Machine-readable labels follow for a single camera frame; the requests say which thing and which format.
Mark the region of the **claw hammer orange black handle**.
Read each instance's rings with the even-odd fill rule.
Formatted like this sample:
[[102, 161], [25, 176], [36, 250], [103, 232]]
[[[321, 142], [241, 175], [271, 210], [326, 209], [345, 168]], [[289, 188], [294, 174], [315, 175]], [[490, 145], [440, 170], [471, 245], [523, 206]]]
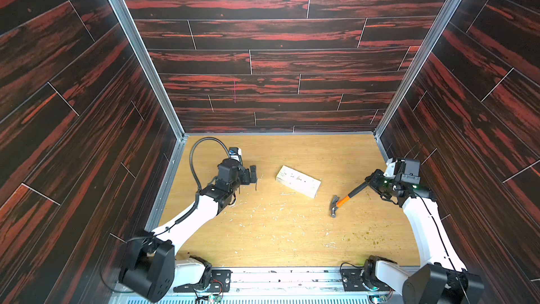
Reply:
[[358, 193], [360, 193], [367, 187], [368, 187], [368, 183], [364, 182], [360, 184], [358, 187], [356, 187], [355, 189], [353, 189], [352, 191], [350, 191], [350, 193], [347, 194], [347, 196], [344, 198], [334, 196], [330, 202], [330, 216], [332, 218], [336, 218], [337, 210], [343, 207], [351, 198], [355, 197]]

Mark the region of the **white wooden block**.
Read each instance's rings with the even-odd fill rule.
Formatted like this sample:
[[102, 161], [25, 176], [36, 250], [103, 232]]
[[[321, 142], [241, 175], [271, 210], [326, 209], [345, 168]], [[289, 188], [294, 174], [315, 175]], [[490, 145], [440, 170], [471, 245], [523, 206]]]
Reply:
[[315, 198], [321, 186], [321, 181], [288, 166], [279, 170], [276, 181], [309, 198]]

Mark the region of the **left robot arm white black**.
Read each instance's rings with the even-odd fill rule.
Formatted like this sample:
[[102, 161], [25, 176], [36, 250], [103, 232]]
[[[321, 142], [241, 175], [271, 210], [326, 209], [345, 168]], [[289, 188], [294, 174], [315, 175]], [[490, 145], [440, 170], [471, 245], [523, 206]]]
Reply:
[[177, 260], [176, 255], [205, 223], [233, 203], [240, 186], [257, 183], [257, 167], [244, 167], [235, 158], [223, 160], [217, 169], [211, 183], [195, 193], [190, 208], [166, 224], [149, 232], [140, 231], [127, 240], [118, 276], [120, 284], [152, 303], [160, 301], [170, 289], [208, 287], [212, 265], [197, 256]]

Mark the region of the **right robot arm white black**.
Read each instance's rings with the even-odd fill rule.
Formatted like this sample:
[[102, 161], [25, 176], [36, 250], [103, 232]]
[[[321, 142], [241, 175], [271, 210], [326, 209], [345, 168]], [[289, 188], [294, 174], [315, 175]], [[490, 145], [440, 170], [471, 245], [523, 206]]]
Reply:
[[449, 240], [438, 211], [437, 197], [420, 183], [420, 163], [391, 158], [366, 183], [384, 201], [406, 215], [418, 247], [419, 269], [409, 273], [394, 261], [370, 256], [364, 263], [363, 285], [369, 291], [388, 287], [404, 303], [479, 303], [485, 286], [470, 273]]

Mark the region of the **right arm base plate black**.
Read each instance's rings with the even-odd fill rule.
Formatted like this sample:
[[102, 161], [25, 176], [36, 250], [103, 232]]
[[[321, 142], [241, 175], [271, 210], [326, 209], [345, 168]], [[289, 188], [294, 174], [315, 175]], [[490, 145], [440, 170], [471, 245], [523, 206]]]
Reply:
[[339, 270], [345, 292], [389, 292], [392, 288], [378, 280], [372, 280], [364, 275], [362, 267], [341, 267]]

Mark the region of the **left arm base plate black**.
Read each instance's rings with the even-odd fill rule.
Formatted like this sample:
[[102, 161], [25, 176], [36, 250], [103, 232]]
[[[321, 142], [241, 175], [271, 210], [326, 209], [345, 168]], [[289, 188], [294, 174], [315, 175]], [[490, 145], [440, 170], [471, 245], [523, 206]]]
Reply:
[[206, 271], [195, 284], [184, 284], [173, 288], [174, 293], [228, 293], [231, 287], [232, 271], [227, 269], [212, 269]]

